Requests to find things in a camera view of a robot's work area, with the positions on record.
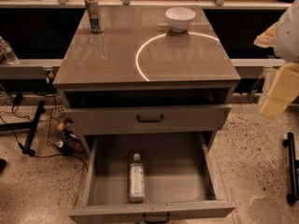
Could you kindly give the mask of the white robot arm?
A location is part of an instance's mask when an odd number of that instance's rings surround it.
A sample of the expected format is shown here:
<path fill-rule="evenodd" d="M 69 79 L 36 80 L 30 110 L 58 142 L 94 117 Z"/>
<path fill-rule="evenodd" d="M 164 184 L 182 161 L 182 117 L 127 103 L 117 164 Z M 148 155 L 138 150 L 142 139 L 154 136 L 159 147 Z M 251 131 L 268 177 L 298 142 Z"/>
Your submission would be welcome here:
<path fill-rule="evenodd" d="M 278 117 L 299 96 L 299 0 L 294 0 L 279 20 L 258 35 L 253 44 L 274 49 L 285 63 L 276 71 L 260 114 Z"/>

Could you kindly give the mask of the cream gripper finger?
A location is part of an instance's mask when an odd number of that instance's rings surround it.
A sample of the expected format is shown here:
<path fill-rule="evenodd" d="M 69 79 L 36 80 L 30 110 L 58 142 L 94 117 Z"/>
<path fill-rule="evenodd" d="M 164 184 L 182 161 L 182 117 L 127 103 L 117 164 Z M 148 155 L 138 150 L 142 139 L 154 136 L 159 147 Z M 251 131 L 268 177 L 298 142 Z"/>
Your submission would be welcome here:
<path fill-rule="evenodd" d="M 260 114 L 277 118 L 299 96 L 299 63 L 285 62 L 275 74 Z"/>
<path fill-rule="evenodd" d="M 258 35 L 253 44 L 260 48 L 273 48 L 275 44 L 275 36 L 277 30 L 277 23 L 275 22 L 269 28 L 267 28 L 263 33 Z"/>

